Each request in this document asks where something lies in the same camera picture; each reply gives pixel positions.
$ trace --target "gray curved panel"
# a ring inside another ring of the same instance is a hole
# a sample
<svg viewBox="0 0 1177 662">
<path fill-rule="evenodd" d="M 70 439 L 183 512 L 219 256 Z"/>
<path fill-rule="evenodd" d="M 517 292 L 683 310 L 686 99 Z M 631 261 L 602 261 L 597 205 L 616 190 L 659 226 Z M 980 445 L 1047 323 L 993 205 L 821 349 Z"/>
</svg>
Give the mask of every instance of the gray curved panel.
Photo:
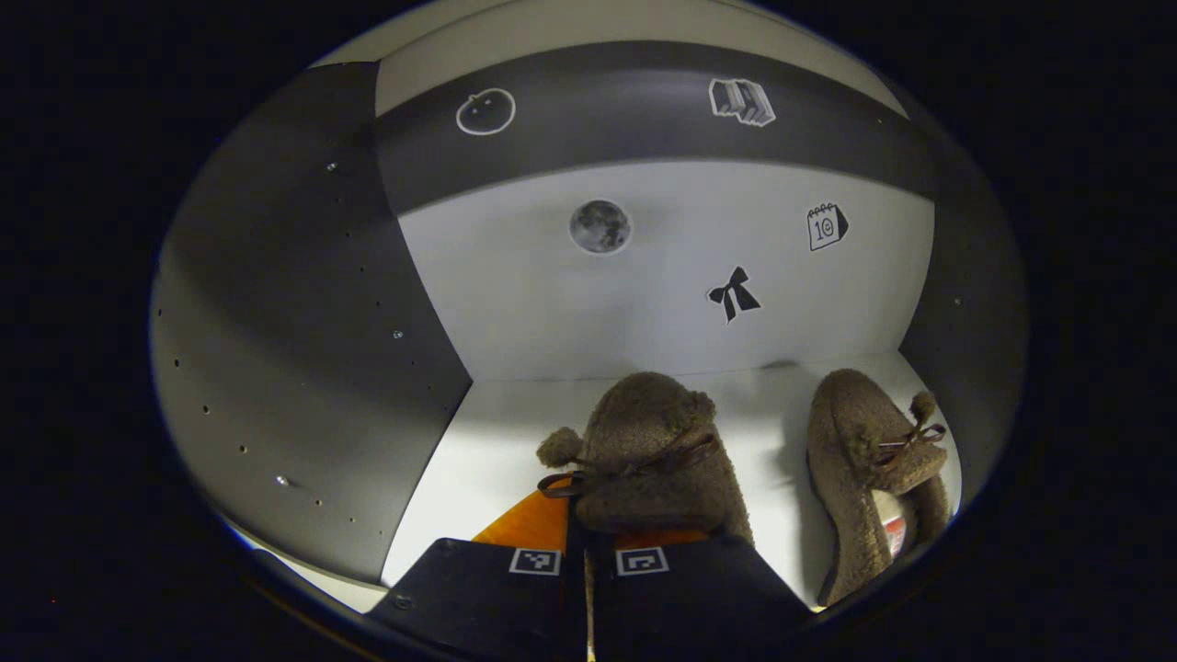
<svg viewBox="0 0 1177 662">
<path fill-rule="evenodd" d="M 206 495 L 370 583 L 471 383 L 381 191 L 375 75 L 306 71 L 224 140 L 177 212 L 152 311 L 161 406 Z"/>
<path fill-rule="evenodd" d="M 511 105 L 510 121 L 460 125 L 471 97 L 490 91 Z M 375 132 L 398 214 L 513 179 L 640 160 L 803 165 L 930 199 L 937 186 L 922 133 L 885 105 L 793 65 L 684 42 L 591 44 L 494 65 L 397 106 Z"/>
<path fill-rule="evenodd" d="M 980 168 L 911 94 L 879 78 L 926 134 L 939 174 L 927 279 L 899 351 L 952 422 L 964 508 L 993 470 L 1020 402 L 1030 331 L 1024 269 Z"/>
</svg>

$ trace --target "calendar icon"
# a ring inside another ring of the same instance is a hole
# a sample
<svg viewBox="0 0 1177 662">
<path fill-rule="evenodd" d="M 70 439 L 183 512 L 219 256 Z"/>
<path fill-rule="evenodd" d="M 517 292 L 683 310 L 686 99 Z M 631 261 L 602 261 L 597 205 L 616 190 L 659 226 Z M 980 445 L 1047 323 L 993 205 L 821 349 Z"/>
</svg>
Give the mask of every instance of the calendar icon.
<svg viewBox="0 0 1177 662">
<path fill-rule="evenodd" d="M 850 230 L 846 217 L 833 203 L 824 203 L 811 208 L 805 214 L 805 224 L 809 225 L 811 251 L 842 241 Z"/>
</svg>

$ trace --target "bow sticker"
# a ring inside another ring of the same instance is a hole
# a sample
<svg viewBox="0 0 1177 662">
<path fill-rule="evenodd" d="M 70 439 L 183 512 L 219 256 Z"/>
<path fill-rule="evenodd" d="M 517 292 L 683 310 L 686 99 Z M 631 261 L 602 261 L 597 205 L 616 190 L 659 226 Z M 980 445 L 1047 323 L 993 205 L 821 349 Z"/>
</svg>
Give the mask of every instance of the bow sticker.
<svg viewBox="0 0 1177 662">
<path fill-rule="evenodd" d="M 736 271 L 732 272 L 732 277 L 727 279 L 726 285 L 716 287 L 707 293 L 707 298 L 712 302 L 724 304 L 729 324 L 731 324 L 732 319 L 736 319 L 736 304 L 739 304 L 740 312 L 760 307 L 760 303 L 756 300 L 756 297 L 744 289 L 744 283 L 747 283 L 747 273 L 744 272 L 743 266 L 737 266 Z M 732 302 L 732 292 L 736 292 L 734 302 Z"/>
</svg>

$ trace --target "stack of books icon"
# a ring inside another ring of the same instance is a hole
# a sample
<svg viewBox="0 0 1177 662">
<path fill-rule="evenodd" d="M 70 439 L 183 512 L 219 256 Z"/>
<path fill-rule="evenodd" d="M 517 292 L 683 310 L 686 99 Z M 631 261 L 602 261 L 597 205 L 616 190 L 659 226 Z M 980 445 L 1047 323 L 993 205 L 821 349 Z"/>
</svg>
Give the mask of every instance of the stack of books icon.
<svg viewBox="0 0 1177 662">
<path fill-rule="evenodd" d="M 740 124 L 764 126 L 777 119 L 764 87 L 751 80 L 712 80 L 711 111 L 717 117 L 734 117 Z"/>
</svg>

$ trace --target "black background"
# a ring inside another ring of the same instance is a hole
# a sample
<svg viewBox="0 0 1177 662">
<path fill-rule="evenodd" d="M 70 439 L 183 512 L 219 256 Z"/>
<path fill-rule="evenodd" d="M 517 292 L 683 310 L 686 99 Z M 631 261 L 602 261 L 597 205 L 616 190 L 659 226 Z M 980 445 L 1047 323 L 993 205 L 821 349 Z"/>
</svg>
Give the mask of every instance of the black background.
<svg viewBox="0 0 1177 662">
<path fill-rule="evenodd" d="M 4 547 L 16 549 L 0 657 L 357 658 L 248 588 L 191 497 L 151 392 L 146 317 L 154 251 L 217 138 L 397 11 L 40 4 L 9 16 Z M 1171 556 L 1173 432 L 1158 419 L 1172 409 L 1173 207 L 1158 193 L 1175 178 L 1171 154 L 1155 154 L 1172 115 L 1170 16 L 1130 4 L 787 12 L 910 90 L 975 154 L 1024 250 L 1035 315 L 1018 438 L 975 525 L 926 587 L 847 629 L 844 653 L 1171 655 L 1173 572 L 1157 568 Z"/>
</svg>

